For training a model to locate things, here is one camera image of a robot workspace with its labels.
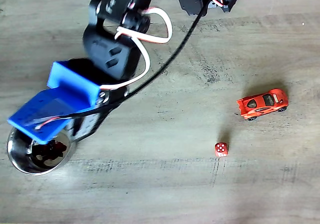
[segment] toy car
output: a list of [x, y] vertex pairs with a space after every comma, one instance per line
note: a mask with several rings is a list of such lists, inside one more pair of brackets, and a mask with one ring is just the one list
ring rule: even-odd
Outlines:
[[289, 105], [288, 97], [281, 89], [272, 89], [266, 93], [247, 96], [236, 101], [241, 116], [248, 121], [275, 111], [284, 112]]

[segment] wood grain surface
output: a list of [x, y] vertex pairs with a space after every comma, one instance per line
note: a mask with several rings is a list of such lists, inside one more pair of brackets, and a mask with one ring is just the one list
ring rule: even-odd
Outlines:
[[[53, 61], [86, 55], [89, 1], [0, 0], [1, 223], [320, 223], [319, 0], [210, 9], [172, 66], [68, 164], [39, 177], [18, 172], [6, 120], [46, 88]], [[149, 76], [195, 18], [178, 0], [152, 4], [168, 12], [174, 35], [145, 43]], [[152, 17], [150, 33], [164, 28]], [[287, 111], [244, 121], [236, 100], [272, 88], [287, 92]], [[215, 158], [218, 141], [229, 143], [228, 157]]]

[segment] robotic arm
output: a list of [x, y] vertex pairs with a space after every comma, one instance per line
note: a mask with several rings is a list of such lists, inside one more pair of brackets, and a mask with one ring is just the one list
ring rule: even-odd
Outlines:
[[[67, 162], [77, 142], [92, 135], [112, 110], [151, 83], [175, 59], [210, 5], [228, 11], [235, 0], [179, 2], [189, 15], [198, 14], [197, 18], [162, 68], [128, 93], [128, 85], [150, 68], [141, 41], [167, 43], [173, 34], [172, 23], [162, 9], [149, 7], [151, 0], [91, 0], [89, 24], [83, 34], [88, 58], [55, 61], [47, 82], [49, 89], [38, 93], [8, 119], [13, 126], [7, 142], [8, 157], [19, 171], [38, 176]], [[150, 14], [163, 18], [167, 37], [147, 34]], [[115, 34], [104, 28], [106, 20], [118, 25]], [[135, 76], [141, 55], [145, 70]]]

